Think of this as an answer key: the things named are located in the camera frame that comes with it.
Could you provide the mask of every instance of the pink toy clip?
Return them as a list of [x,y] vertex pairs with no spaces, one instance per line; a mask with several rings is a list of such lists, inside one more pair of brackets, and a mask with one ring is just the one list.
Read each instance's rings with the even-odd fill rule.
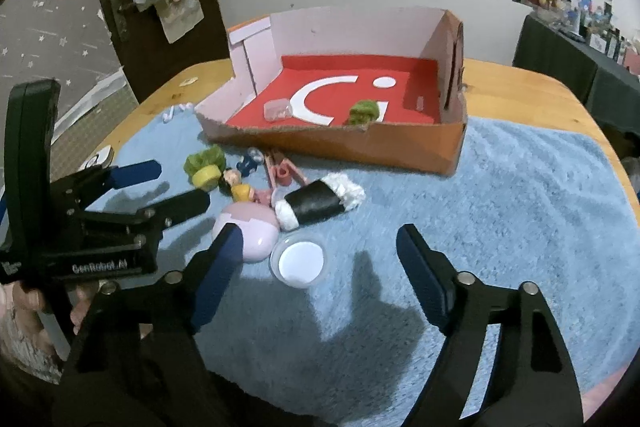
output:
[[295,164],[279,151],[271,151],[264,155],[264,167],[270,187],[275,190],[278,185],[288,187],[292,179],[301,187],[309,184],[309,180]]

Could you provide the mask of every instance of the green lettuce toy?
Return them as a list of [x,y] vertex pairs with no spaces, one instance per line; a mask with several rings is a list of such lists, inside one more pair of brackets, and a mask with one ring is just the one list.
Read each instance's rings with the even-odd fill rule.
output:
[[373,100],[360,100],[349,110],[349,125],[365,125],[380,117],[378,103]]
[[220,146],[214,145],[204,151],[187,156],[184,171],[196,188],[213,190],[218,186],[222,172],[226,169],[226,157]]

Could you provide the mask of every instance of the light blue towel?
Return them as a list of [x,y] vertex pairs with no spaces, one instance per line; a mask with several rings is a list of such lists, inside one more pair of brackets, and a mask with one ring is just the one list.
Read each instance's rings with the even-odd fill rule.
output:
[[[193,113],[158,116],[117,158],[156,159],[159,180],[110,193],[94,208],[129,212],[190,189],[182,165],[204,148]],[[367,193],[358,209],[307,227],[331,254],[328,277],[285,286],[268,261],[242,266],[211,324],[196,336],[207,367],[285,410],[349,426],[402,423],[442,347],[396,257],[396,232],[415,223],[458,270],[487,284],[539,284],[584,392],[628,362],[640,341],[640,238],[609,161],[590,138],[470,118],[452,178],[293,158],[311,178],[346,171]],[[235,166],[237,155],[228,155]],[[249,178],[267,186],[264,170]],[[210,245],[206,216],[166,232],[159,273]],[[159,275],[129,280],[150,282]],[[480,406],[497,339],[485,342],[466,413]]]

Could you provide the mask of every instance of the wooden table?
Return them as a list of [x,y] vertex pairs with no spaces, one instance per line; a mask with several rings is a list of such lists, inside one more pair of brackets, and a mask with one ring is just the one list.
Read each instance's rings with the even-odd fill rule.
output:
[[[228,59],[187,68],[140,104],[98,149],[111,145],[117,152],[163,109],[178,103],[198,103],[232,75]],[[180,85],[194,77],[198,78],[194,83]],[[464,82],[468,86],[466,101],[471,116],[579,132],[596,140],[613,165],[640,223],[640,204],[625,169],[593,118],[569,89],[543,74],[471,58],[465,60]]]

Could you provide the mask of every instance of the yellow toy piece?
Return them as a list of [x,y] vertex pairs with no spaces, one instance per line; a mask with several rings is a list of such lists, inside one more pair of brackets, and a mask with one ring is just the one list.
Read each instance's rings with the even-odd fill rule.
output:
[[217,165],[207,165],[191,177],[191,183],[194,187],[209,192],[218,186],[220,176],[222,176],[222,172]]
[[253,201],[254,200],[254,188],[248,183],[241,183],[231,187],[231,197],[234,201]]

